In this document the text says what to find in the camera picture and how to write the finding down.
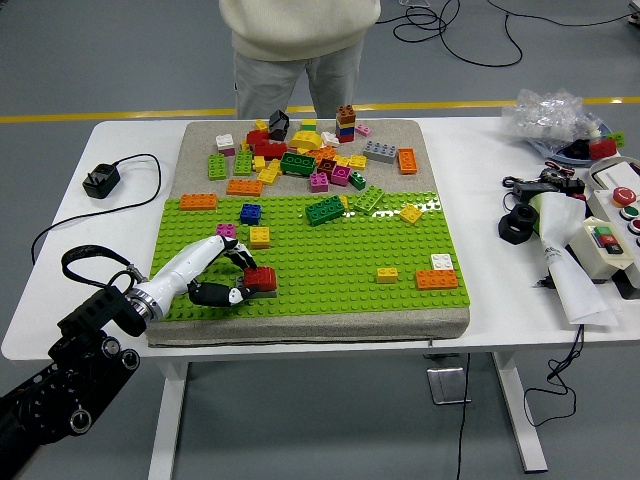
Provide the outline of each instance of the gray pants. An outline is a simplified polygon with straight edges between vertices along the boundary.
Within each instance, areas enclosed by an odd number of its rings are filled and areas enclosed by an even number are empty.
[[[236,117],[252,120],[284,112],[306,71],[316,115],[335,118],[339,106],[353,102],[363,45],[364,40],[329,55],[290,62],[263,62],[235,52]]]

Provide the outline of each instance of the gray floor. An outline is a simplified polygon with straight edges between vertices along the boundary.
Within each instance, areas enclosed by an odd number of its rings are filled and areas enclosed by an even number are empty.
[[[444,1],[431,3],[440,9]],[[500,2],[564,22],[627,13],[626,0],[513,3]],[[383,18],[403,11],[395,0],[383,0]],[[465,1],[447,31],[448,43],[477,61],[513,60],[503,22],[488,3]],[[401,44],[390,26],[376,26],[367,38],[356,103],[511,100],[522,88],[565,88],[588,98],[640,95],[640,29],[625,20],[567,28],[512,17],[509,28],[523,61],[487,69],[455,59],[438,40]],[[232,108],[230,67],[229,32],[209,0],[12,0],[0,10],[0,117]],[[291,104],[310,104],[304,81]],[[589,109],[625,132],[623,154],[640,158],[637,102]],[[500,110],[360,115],[496,116]],[[31,241],[52,221],[97,123],[0,124],[0,334],[29,276]],[[564,354],[519,353],[523,383],[543,385],[547,359]],[[490,357],[474,354],[471,362],[474,401],[462,478],[523,477]],[[578,393],[578,413],[539,429],[549,465],[544,478],[637,478],[639,362],[633,346],[585,349],[565,376]],[[174,478],[454,478],[461,411],[431,403],[426,369],[434,365],[413,355],[194,365]],[[35,370],[0,360],[0,392]],[[161,392],[161,375],[147,362],[89,434],[42,449],[23,478],[146,478]],[[548,397],[531,398],[530,405],[536,419],[568,408],[566,399]]]

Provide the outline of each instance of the person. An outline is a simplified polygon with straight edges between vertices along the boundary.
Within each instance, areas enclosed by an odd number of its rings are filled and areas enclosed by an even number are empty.
[[[304,71],[318,118],[353,102],[380,0],[220,0],[220,12],[232,31],[237,118],[284,112]]]

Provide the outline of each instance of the white paper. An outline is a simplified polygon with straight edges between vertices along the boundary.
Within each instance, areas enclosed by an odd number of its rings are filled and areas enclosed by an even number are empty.
[[[561,193],[534,197],[540,213],[540,240],[549,273],[571,324],[618,325],[618,319],[565,245],[582,228],[585,203]]]

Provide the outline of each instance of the white robotic hand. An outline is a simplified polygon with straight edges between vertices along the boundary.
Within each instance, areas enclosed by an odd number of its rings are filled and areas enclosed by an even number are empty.
[[[251,297],[256,288],[231,288],[216,283],[198,283],[196,277],[220,256],[228,257],[234,265],[257,268],[247,247],[235,238],[215,235],[187,245],[153,277],[140,283],[127,297],[143,318],[159,321],[169,312],[176,295],[189,292],[193,303],[210,307],[229,307]]]

